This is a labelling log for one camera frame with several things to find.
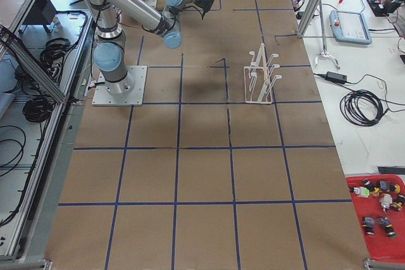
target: coiled black cable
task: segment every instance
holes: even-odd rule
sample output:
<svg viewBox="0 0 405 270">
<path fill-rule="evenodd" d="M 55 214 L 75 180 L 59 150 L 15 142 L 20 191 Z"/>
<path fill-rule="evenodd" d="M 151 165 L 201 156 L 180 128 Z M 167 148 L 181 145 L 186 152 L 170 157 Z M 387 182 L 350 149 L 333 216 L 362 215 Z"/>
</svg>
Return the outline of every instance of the coiled black cable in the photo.
<svg viewBox="0 0 405 270">
<path fill-rule="evenodd" d="M 47 120 L 53 110 L 53 104 L 48 101 L 46 95 L 40 95 L 27 101 L 23 107 L 26 120 L 31 123 L 42 123 Z"/>
<path fill-rule="evenodd" d="M 375 110 L 375 117 L 369 119 L 361 110 L 360 102 L 371 104 Z M 384 110 L 381 99 L 367 90 L 351 91 L 340 100 L 340 112 L 343 117 L 356 126 L 374 126 L 388 112 Z"/>
</svg>

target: brown cardboard sheet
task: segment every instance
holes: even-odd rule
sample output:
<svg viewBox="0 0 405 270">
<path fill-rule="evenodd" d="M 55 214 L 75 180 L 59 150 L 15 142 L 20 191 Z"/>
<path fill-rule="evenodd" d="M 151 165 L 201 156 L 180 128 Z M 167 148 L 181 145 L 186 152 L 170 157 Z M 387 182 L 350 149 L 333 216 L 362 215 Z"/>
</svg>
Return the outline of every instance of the brown cardboard sheet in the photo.
<svg viewBox="0 0 405 270">
<path fill-rule="evenodd" d="M 304 43 L 275 39 L 297 28 L 289 0 L 217 0 L 204 20 L 181 18 L 170 50 L 123 15 L 127 64 L 149 66 L 146 104 L 87 100 L 46 257 L 57 270 L 362 269 Z M 272 105 L 244 102 L 261 42 L 283 76 Z"/>
</svg>

